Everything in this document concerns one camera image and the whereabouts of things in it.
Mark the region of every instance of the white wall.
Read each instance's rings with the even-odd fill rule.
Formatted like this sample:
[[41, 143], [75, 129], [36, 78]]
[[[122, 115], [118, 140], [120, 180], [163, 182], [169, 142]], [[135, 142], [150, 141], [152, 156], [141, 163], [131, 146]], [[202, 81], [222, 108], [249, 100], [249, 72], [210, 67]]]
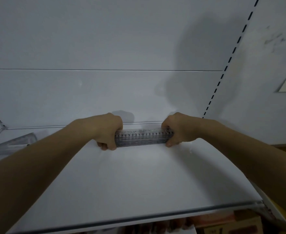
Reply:
[[257, 10], [205, 118], [269, 144], [286, 143], [286, 0]]

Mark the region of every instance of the ruler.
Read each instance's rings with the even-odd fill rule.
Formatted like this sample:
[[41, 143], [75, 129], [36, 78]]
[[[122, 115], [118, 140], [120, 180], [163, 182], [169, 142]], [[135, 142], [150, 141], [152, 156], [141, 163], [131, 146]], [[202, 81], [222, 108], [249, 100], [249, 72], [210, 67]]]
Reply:
[[37, 137], [34, 133], [29, 133], [21, 137], [9, 140], [0, 144], [0, 155], [10, 155], [26, 146], [35, 143]]
[[174, 132], [171, 129], [118, 130], [115, 133], [117, 147], [166, 143]]

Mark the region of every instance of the person's right hand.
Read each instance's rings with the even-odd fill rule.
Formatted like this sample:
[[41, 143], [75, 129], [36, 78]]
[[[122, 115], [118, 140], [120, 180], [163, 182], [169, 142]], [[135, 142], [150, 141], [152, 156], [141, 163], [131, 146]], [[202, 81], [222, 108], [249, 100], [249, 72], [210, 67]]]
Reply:
[[171, 147], [180, 142], [193, 141], [201, 137], [203, 129], [211, 121], [212, 120], [191, 117], [179, 112], [168, 116], [161, 124], [161, 127], [170, 127], [174, 132], [174, 136], [167, 141], [166, 146]]

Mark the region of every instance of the person's left arm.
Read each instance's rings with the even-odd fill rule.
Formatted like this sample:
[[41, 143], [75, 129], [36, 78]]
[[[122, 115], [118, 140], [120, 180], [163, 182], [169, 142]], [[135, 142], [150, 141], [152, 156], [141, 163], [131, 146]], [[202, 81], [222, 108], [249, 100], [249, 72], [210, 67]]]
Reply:
[[111, 113], [78, 119], [0, 161], [0, 233], [7, 232], [91, 139], [116, 149], [122, 119]]

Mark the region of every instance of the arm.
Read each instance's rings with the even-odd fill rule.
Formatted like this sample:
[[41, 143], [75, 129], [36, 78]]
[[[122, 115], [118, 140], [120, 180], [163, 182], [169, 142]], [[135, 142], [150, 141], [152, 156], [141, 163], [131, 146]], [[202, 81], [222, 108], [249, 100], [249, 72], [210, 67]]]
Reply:
[[197, 138], [210, 143], [286, 210], [286, 152], [217, 121], [181, 113], [168, 116], [162, 127], [171, 127], [175, 132], [168, 147]]
[[71, 158], [91, 139], [116, 149], [122, 120], [111, 113], [70, 123], [0, 161], [0, 233], [7, 232], [40, 197]]

